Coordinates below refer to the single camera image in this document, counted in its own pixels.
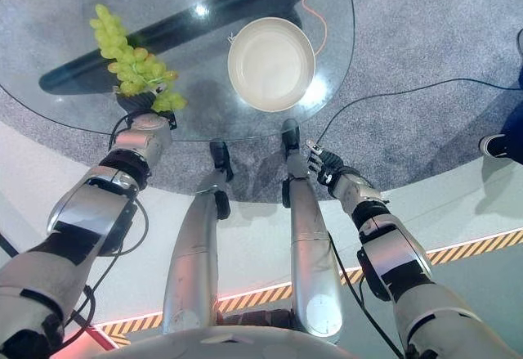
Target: silver robot limb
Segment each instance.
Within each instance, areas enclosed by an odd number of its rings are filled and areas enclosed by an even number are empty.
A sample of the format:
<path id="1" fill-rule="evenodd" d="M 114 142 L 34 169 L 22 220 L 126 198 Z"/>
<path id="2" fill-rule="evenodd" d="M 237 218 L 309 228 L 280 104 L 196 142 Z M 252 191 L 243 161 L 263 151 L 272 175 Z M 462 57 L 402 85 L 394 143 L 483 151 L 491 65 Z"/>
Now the silver robot limb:
<path id="1" fill-rule="evenodd" d="M 0 356 L 48 357 L 61 345 L 92 263 L 122 243 L 136 194 L 170 143 L 165 118 L 135 118 L 100 165 L 57 203 L 49 236 L 0 270 Z"/>
<path id="2" fill-rule="evenodd" d="M 217 194 L 225 194 L 226 172 L 202 180 L 172 251 L 163 302 L 163 333 L 214 326 L 217 321 Z"/>
<path id="3" fill-rule="evenodd" d="M 337 342 L 343 324 L 341 283 L 329 234 L 298 150 L 289 151 L 287 166 L 293 310 L 305 332 Z"/>
<path id="4" fill-rule="evenodd" d="M 422 246 L 353 168 L 313 141 L 311 167 L 358 229 L 358 260 L 374 295 L 392 301 L 407 358 L 518 358 L 456 294 L 431 279 Z"/>

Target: black joint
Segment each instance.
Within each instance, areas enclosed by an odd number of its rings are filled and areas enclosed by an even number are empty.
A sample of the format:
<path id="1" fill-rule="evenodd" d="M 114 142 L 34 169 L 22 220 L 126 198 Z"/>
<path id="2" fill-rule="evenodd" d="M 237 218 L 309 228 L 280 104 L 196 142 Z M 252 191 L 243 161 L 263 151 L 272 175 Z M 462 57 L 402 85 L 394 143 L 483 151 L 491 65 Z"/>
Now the black joint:
<path id="1" fill-rule="evenodd" d="M 409 332 L 409 335 L 407 335 L 407 343 L 410 342 L 412 336 L 414 336 L 414 333 L 416 333 L 419 328 L 421 328 L 423 325 L 425 325 L 426 323 L 432 321 L 432 320 L 435 320 L 436 319 L 436 316 L 434 314 L 431 314 L 430 316 L 425 316 L 424 318 L 422 318 L 421 320 L 419 320 L 418 322 L 416 322 L 414 324 L 414 326 L 410 329 L 410 332 Z"/>
<path id="2" fill-rule="evenodd" d="M 89 255 L 100 236 L 92 231 L 57 222 L 53 232 L 40 245 L 29 252 L 55 254 L 79 265 Z"/>
<path id="3" fill-rule="evenodd" d="M 147 178 L 150 176 L 149 165 L 139 154 L 131 150 L 112 150 L 100 165 L 128 173 L 138 183 L 140 190 L 147 186 Z"/>
<path id="4" fill-rule="evenodd" d="M 53 350 L 59 348 L 64 339 L 64 327 L 58 316 L 56 314 L 48 315 L 42 323 L 42 328 L 51 348 Z"/>
<path id="5" fill-rule="evenodd" d="M 60 306 L 58 306 L 54 300 L 48 298 L 47 296 L 42 295 L 39 292 L 32 291 L 31 289 L 21 290 L 20 296 L 22 298 L 31 299 L 47 307 L 47 309 L 53 312 L 53 315 L 55 316 L 58 323 L 64 320 L 64 313 L 62 312 Z"/>
<path id="6" fill-rule="evenodd" d="M 47 359 L 51 356 L 51 347 L 43 334 L 24 329 L 12 335 L 0 353 L 9 359 Z"/>
<path id="7" fill-rule="evenodd" d="M 99 187 L 102 190 L 110 191 L 111 193 L 117 195 L 125 195 L 130 200 L 134 200 L 138 192 L 138 189 L 136 189 L 135 186 L 130 186 L 128 189 L 124 189 L 115 183 L 107 182 L 104 179 L 100 179 L 98 177 L 92 177 L 87 181 L 87 184 L 90 186 Z"/>
<path id="8" fill-rule="evenodd" d="M 399 265 L 385 273 L 382 278 L 391 291 L 395 302 L 409 289 L 418 285 L 434 284 L 425 274 L 418 261 Z"/>
<path id="9" fill-rule="evenodd" d="M 389 209 L 381 201 L 364 201 L 355 207 L 352 213 L 352 221 L 359 230 L 370 218 L 389 213 Z"/>
<path id="10" fill-rule="evenodd" d="M 217 206 L 218 220 L 225 220 L 230 215 L 229 197 L 224 191 L 217 191 L 214 193 L 214 199 Z"/>
<path id="11" fill-rule="evenodd" d="M 132 225 L 132 218 L 134 217 L 138 207 L 129 200 L 125 208 L 120 213 L 110 233 L 105 238 L 104 244 L 101 246 L 100 255 L 109 255 L 114 253 L 123 243 L 123 239 L 127 236 L 129 228 Z"/>
<path id="12" fill-rule="evenodd" d="M 364 245 L 365 243 L 370 242 L 371 240 L 374 240 L 374 239 L 376 239 L 382 235 L 385 235 L 391 231 L 394 231 L 396 229 L 397 229 L 397 227 L 394 225 L 379 227 L 378 230 L 372 231 L 368 235 L 365 235 L 365 233 L 363 231 L 361 231 L 359 233 L 360 242 L 362 245 Z"/>
<path id="13" fill-rule="evenodd" d="M 369 257 L 367 257 L 367 253 L 365 252 L 365 250 L 361 249 L 360 251 L 358 251 L 357 256 L 358 262 L 360 263 L 361 269 L 363 270 L 365 279 L 367 279 L 369 288 L 373 292 L 374 296 L 376 298 L 381 299 L 384 302 L 390 301 L 391 297 L 387 292 L 385 286 L 379 280 L 378 274 L 374 270 L 373 264 L 370 262 Z"/>
<path id="14" fill-rule="evenodd" d="M 281 202 L 284 208 L 291 207 L 290 183 L 290 180 L 287 178 L 282 182 L 281 186 Z"/>

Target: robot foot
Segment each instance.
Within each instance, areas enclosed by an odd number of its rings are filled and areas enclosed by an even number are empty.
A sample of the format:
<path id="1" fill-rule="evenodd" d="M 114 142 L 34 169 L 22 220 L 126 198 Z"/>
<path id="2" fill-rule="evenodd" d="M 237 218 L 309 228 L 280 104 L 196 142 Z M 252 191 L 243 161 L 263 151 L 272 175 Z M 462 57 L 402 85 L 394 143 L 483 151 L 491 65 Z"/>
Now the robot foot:
<path id="1" fill-rule="evenodd" d="M 295 119 L 286 119 L 281 131 L 281 141 L 287 159 L 291 150 L 300 149 L 300 128 Z"/>
<path id="2" fill-rule="evenodd" d="M 227 172 L 226 182 L 230 182 L 235 176 L 230 167 L 230 156 L 227 144 L 224 141 L 211 141 L 209 143 L 214 168 Z"/>

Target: shoe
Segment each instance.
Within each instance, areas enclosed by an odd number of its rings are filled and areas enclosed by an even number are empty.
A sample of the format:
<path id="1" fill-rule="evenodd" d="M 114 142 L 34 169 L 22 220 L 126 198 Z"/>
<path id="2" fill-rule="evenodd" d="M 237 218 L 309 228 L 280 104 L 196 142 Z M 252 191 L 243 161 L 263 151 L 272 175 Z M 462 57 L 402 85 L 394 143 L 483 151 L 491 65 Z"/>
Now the shoe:
<path id="1" fill-rule="evenodd" d="M 291 150 L 300 150 L 300 128 L 295 119 L 286 119 L 281 130 L 281 141 L 287 159 Z"/>
<path id="2" fill-rule="evenodd" d="M 227 144 L 224 141 L 209 142 L 214 168 L 225 170 L 227 172 L 226 182 L 230 182 L 235 176 L 230 167 L 230 156 Z"/>
<path id="3" fill-rule="evenodd" d="M 488 157 L 505 157 L 507 156 L 507 146 L 503 139 L 505 134 L 494 134 L 480 139 L 480 152 Z"/>

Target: orange cable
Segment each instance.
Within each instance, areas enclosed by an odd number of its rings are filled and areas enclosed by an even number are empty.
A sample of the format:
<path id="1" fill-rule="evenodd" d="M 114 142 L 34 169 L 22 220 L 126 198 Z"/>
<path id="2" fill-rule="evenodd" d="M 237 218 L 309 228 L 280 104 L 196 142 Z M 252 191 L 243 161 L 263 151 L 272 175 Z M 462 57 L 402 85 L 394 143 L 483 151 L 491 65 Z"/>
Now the orange cable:
<path id="1" fill-rule="evenodd" d="M 324 41 L 321 43 L 320 47 L 315 51 L 314 55 L 315 56 L 318 56 L 318 54 L 320 54 L 320 52 L 324 49 L 325 47 L 325 44 L 327 42 L 327 35 L 329 33 L 329 29 L 327 27 L 327 21 L 325 21 L 325 18 L 321 16 L 321 14 L 319 14 L 318 12 L 316 12 L 314 9 L 311 9 L 310 7 L 308 7 L 306 4 L 305 4 L 305 1 L 306 0 L 302 0 L 302 6 L 303 8 L 310 12 L 313 16 L 316 16 L 320 19 L 320 21 L 322 22 L 322 24 L 324 25 Z"/>

